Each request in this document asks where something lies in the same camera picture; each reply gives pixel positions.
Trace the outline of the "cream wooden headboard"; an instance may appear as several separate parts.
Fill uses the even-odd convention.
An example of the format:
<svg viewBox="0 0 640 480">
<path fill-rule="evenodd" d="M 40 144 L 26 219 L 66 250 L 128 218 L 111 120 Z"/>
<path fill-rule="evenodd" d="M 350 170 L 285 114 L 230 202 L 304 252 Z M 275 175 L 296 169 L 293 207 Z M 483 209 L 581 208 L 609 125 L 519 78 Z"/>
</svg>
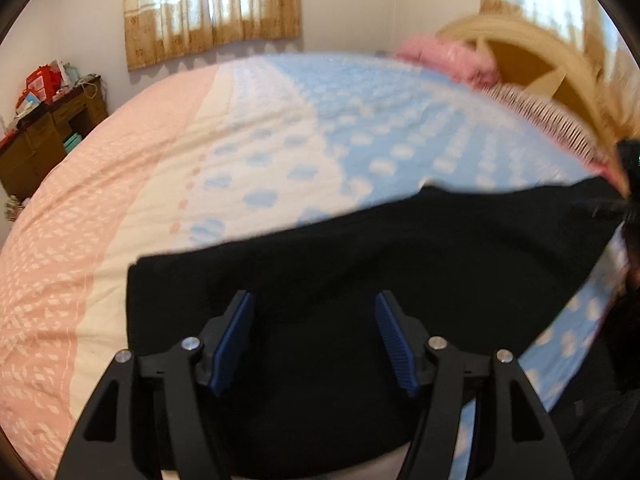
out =
<svg viewBox="0 0 640 480">
<path fill-rule="evenodd" d="M 458 18 L 437 35 L 491 55 L 504 82 L 557 100 L 590 125 L 602 146 L 615 144 L 615 131 L 604 119 L 596 70 L 548 30 L 513 15 L 482 13 Z"/>
</svg>

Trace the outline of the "black pants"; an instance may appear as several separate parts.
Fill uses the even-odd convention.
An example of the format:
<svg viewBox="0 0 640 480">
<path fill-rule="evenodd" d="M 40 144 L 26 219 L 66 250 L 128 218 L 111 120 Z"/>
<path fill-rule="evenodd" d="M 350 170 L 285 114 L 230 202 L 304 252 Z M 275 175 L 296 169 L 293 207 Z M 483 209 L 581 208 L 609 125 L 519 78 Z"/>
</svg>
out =
<svg viewBox="0 0 640 480">
<path fill-rule="evenodd" d="M 582 288 L 615 234 L 586 211 L 594 177 L 503 194 L 416 195 L 129 270 L 127 336 L 142 356 L 198 334 L 245 290 L 242 356 L 209 426 L 229 471 L 299 479 L 407 443 L 418 415 L 374 318 L 387 290 L 458 349 L 524 353 Z"/>
</svg>

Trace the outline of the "red gift bag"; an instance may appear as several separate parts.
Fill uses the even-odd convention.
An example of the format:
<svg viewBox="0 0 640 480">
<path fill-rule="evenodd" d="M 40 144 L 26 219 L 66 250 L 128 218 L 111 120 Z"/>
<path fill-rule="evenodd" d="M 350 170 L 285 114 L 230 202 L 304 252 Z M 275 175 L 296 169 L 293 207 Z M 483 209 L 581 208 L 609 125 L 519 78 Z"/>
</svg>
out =
<svg viewBox="0 0 640 480">
<path fill-rule="evenodd" d="M 27 99 L 29 93 L 33 94 L 39 102 L 51 105 L 54 96 L 62 88 L 63 76 L 56 64 L 39 66 L 25 80 L 25 89 L 18 97 L 15 108 L 19 108 Z"/>
</svg>

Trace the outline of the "striped pillow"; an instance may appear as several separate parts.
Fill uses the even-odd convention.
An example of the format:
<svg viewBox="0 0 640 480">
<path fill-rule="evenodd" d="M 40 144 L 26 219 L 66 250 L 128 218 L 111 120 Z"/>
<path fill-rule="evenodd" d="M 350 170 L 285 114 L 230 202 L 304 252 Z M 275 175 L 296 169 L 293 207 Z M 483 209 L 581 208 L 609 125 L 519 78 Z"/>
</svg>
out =
<svg viewBox="0 0 640 480">
<path fill-rule="evenodd" d="M 611 156 L 602 146 L 596 129 L 564 104 L 548 96 L 529 93 L 517 84 L 496 84 L 480 92 L 531 122 L 560 148 L 611 183 L 617 182 Z"/>
</svg>

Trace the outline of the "pink floral pillow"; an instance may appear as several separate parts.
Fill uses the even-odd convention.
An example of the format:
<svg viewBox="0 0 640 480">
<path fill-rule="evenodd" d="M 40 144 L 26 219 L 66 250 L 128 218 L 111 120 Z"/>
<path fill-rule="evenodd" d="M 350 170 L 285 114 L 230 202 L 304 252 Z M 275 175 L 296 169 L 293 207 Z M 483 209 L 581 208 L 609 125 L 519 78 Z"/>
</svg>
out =
<svg viewBox="0 0 640 480">
<path fill-rule="evenodd" d="M 492 55 L 462 41 L 432 35 L 413 36 L 399 46 L 395 55 L 472 88 L 491 87 L 500 80 Z"/>
</svg>

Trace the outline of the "bed with patterned sheet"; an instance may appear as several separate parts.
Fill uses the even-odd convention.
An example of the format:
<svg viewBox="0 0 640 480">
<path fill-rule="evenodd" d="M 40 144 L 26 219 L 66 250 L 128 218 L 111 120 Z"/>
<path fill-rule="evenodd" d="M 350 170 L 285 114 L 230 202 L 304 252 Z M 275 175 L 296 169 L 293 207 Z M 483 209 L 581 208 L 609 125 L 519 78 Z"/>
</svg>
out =
<svg viewBox="0 0 640 480">
<path fill-rule="evenodd" d="M 43 181 L 1 251 L 1 426 L 39 479 L 126 344 L 128 266 L 415 193 L 588 176 L 446 76 L 356 54 L 252 56 L 152 84 Z"/>
</svg>

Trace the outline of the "beige side curtain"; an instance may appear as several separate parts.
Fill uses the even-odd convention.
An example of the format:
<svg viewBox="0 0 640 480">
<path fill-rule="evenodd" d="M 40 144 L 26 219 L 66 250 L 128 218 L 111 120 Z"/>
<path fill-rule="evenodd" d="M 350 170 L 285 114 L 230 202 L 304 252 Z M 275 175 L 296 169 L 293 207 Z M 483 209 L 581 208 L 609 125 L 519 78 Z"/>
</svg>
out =
<svg viewBox="0 0 640 480">
<path fill-rule="evenodd" d="M 639 66 L 598 0 L 480 0 L 480 10 L 518 16 L 580 52 L 593 72 L 599 114 L 617 139 L 639 134 Z"/>
</svg>

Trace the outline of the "brown wooden desk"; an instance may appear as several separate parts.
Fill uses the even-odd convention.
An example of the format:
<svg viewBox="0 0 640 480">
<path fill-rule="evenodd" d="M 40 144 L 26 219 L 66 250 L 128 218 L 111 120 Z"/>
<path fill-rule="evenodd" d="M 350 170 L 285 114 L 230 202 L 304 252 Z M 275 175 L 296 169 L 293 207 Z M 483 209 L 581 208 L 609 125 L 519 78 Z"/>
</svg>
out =
<svg viewBox="0 0 640 480">
<path fill-rule="evenodd" d="M 103 79 L 91 74 L 50 105 L 40 104 L 1 141 L 0 177 L 9 196 L 33 196 L 66 157 L 65 142 L 85 139 L 107 118 Z"/>
</svg>

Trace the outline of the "beige window curtain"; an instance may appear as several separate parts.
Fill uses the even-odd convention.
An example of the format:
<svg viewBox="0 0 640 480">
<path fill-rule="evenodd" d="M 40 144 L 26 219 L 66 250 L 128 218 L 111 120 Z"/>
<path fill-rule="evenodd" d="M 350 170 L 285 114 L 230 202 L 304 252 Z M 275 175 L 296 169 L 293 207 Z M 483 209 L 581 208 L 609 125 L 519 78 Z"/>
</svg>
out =
<svg viewBox="0 0 640 480">
<path fill-rule="evenodd" d="M 238 41 L 300 36 L 300 0 L 124 0 L 130 72 Z"/>
</svg>

